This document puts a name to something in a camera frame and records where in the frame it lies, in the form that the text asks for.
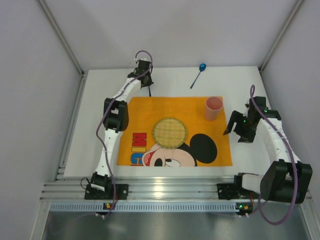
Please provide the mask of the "blue metallic spoon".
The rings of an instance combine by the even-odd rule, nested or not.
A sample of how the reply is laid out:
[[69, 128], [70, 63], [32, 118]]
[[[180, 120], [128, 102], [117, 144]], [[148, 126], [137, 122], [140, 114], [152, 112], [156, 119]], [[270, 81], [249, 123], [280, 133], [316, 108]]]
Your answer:
[[199, 68], [198, 68], [199, 72], [198, 72], [196, 78], [194, 79], [194, 81], [192, 82], [192, 84], [190, 85], [190, 87], [189, 87], [190, 89], [192, 89], [194, 87], [197, 79], [199, 78], [200, 74], [205, 71], [206, 67], [207, 67], [207, 65], [205, 63], [201, 63], [199, 65]]

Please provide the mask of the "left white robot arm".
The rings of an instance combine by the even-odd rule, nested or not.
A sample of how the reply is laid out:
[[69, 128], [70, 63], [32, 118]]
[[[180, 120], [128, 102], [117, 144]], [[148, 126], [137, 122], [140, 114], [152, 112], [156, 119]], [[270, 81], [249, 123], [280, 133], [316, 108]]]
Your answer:
[[128, 104], [140, 89], [153, 84], [153, 62], [141, 58], [136, 64], [119, 92], [105, 99], [103, 116], [96, 130], [96, 136], [102, 143], [102, 153], [90, 186], [108, 194], [114, 191], [115, 186], [112, 162], [117, 160], [121, 136], [129, 125]]

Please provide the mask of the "pink plastic cup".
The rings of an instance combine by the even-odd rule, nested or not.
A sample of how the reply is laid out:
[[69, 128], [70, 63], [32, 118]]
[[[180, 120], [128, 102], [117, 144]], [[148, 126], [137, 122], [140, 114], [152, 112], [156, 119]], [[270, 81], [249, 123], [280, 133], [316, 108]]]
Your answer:
[[218, 96], [211, 96], [208, 97], [205, 101], [205, 111], [204, 117], [207, 121], [214, 121], [220, 111], [222, 110], [224, 104], [223, 100]]

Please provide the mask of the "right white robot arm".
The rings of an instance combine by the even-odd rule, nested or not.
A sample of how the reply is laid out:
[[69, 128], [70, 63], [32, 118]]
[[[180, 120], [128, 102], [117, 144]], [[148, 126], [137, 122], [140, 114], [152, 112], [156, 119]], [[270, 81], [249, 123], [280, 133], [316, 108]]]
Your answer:
[[241, 195], [261, 195], [263, 200], [296, 204], [305, 200], [313, 174], [310, 164], [302, 163], [291, 149], [282, 127], [282, 118], [267, 100], [255, 96], [245, 105], [246, 112], [231, 113], [224, 135], [235, 132], [240, 143], [253, 143], [259, 135], [267, 151], [270, 166], [265, 174], [240, 172], [233, 178], [233, 189]]

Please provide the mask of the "orange cartoon mouse placemat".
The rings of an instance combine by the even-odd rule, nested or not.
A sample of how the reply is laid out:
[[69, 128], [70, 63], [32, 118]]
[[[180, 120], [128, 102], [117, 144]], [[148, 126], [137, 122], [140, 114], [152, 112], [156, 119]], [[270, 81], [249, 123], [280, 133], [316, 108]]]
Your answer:
[[[120, 139], [117, 165], [130, 167], [230, 167], [229, 137], [223, 135], [225, 112], [205, 119], [206, 97], [133, 97], [128, 105], [129, 124]], [[165, 149], [152, 136], [161, 119], [176, 118], [187, 129], [185, 142]]]

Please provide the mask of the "yellow woven round plate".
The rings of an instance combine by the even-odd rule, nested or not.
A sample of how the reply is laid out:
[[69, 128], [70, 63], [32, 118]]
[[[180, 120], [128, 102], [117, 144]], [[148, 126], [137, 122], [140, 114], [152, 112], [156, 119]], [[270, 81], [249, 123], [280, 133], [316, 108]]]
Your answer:
[[185, 124], [177, 118], [163, 118], [152, 129], [152, 137], [157, 145], [164, 149], [176, 149], [188, 135]]

